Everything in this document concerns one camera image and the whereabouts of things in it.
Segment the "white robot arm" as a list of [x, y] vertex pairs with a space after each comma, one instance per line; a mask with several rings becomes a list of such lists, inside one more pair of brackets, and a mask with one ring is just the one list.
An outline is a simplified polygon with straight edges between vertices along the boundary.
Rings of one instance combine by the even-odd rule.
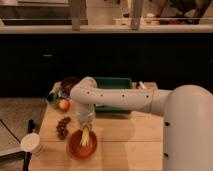
[[207, 89], [103, 89], [85, 77], [70, 96], [82, 123], [94, 119], [96, 104], [162, 116], [163, 171], [213, 171], [213, 93]]

